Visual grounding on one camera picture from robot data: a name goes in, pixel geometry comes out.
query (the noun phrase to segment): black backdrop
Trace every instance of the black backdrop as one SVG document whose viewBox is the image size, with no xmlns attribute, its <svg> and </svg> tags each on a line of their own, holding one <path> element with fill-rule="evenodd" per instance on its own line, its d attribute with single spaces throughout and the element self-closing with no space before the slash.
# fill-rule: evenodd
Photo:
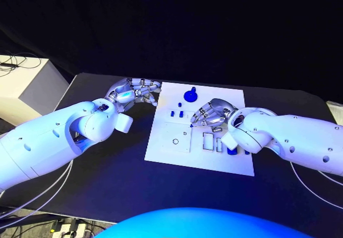
<svg viewBox="0 0 343 238">
<path fill-rule="evenodd" d="M 343 103 L 340 8 L 299 4 L 2 0 L 0 49 L 48 58 L 69 81 L 89 72 L 299 89 Z"/>
</svg>

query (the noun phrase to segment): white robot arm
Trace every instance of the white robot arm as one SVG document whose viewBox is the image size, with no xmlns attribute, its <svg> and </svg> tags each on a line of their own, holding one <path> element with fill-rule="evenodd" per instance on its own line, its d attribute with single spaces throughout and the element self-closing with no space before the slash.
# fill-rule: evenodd
<svg viewBox="0 0 343 238">
<path fill-rule="evenodd" d="M 276 116 L 262 108 L 236 109 L 221 99 L 203 105 L 190 120 L 191 126 L 210 126 L 211 131 L 227 123 L 221 143 L 230 150 L 239 145 L 257 153 L 262 147 L 276 155 L 322 172 L 343 176 L 343 127 L 331 122 L 293 115 Z"/>
<path fill-rule="evenodd" d="M 151 92 L 159 83 L 123 78 L 105 95 L 92 102 L 80 102 L 17 126 L 0 136 L 0 192 L 17 183 L 48 173 L 64 165 L 112 134 L 126 133 L 132 118 L 120 112 L 135 102 L 154 106 Z"/>
</svg>

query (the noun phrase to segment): dark table surface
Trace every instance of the dark table surface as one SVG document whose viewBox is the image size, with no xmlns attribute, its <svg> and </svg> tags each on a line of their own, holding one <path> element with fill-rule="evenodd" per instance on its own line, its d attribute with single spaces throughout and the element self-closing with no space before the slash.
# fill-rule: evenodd
<svg viewBox="0 0 343 238">
<path fill-rule="evenodd" d="M 102 98 L 120 78 L 79 74 L 57 109 Z M 246 107 L 262 107 L 278 115 L 293 114 L 334 122 L 322 100 L 302 91 L 206 86 L 242 89 Z M 152 210 L 203 207 L 256 216 L 314 237 L 341 237 L 343 210 L 309 193 L 289 163 L 266 148 L 253 154 L 253 177 L 144 161 L 154 111 L 152 105 L 144 103 L 129 109 L 125 113 L 133 119 L 129 132 L 123 134 L 115 131 L 74 159 L 67 182 L 43 211 L 118 222 Z M 0 205 L 20 206 L 46 189 L 63 170 L 64 166 L 11 187 L 4 192 Z M 311 190 L 343 206 L 340 185 L 311 169 L 295 165 L 295 170 Z M 25 208 L 35 209 L 56 189 L 50 189 Z"/>
</svg>

